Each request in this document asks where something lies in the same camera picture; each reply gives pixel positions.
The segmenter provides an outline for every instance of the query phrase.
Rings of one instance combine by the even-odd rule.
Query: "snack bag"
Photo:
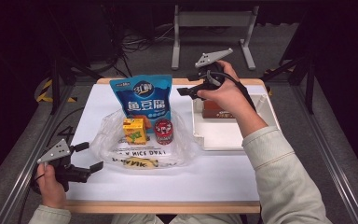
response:
[[[110,81],[128,119],[144,119],[147,133],[154,133],[158,119],[171,119],[172,76],[140,75]]]

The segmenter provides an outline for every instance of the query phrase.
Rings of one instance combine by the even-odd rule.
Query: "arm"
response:
[[[30,224],[67,224],[71,213],[64,210],[66,195],[63,186],[55,179],[54,167],[39,164],[37,167],[37,183],[42,193],[42,204],[34,211]]]
[[[225,73],[239,80],[229,63],[219,63]],[[217,102],[236,118],[242,146],[255,169],[266,223],[330,223],[321,194],[292,147],[277,128],[268,127],[254,112],[234,83],[226,79],[218,90],[199,91],[198,96]]]

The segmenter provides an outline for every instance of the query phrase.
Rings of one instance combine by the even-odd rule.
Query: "white sleeve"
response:
[[[242,146],[255,169],[265,223],[331,223],[320,191],[281,131],[260,129]]]
[[[29,224],[68,224],[70,220],[71,213],[68,210],[39,205]]]

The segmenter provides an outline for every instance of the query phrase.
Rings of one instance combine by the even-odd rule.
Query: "white box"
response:
[[[269,95],[262,85],[246,86],[257,114],[268,126],[281,129]],[[243,150],[240,128],[235,119],[204,119],[202,100],[193,100],[193,135],[204,150]]]

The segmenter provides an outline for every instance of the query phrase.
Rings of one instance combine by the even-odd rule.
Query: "human hand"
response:
[[[230,63],[217,61],[223,67],[223,71],[232,76],[235,80],[240,79]],[[223,85],[215,91],[200,90],[197,95],[201,98],[215,101],[224,110],[230,112],[234,117],[243,113],[243,107],[250,107],[249,102],[243,96],[243,93],[236,87],[234,82],[225,79]]]
[[[217,61],[217,63],[223,67],[226,74],[237,81],[240,80],[230,63],[224,61]],[[230,112],[238,122],[242,137],[267,126],[267,123],[255,113],[240,89],[228,78],[219,89],[215,91],[200,90],[197,95],[215,101],[224,110]]]
[[[39,164],[37,167],[37,179],[40,192],[42,194],[42,204],[51,207],[63,209],[66,202],[66,194],[62,184],[55,178],[55,170],[52,165]]]

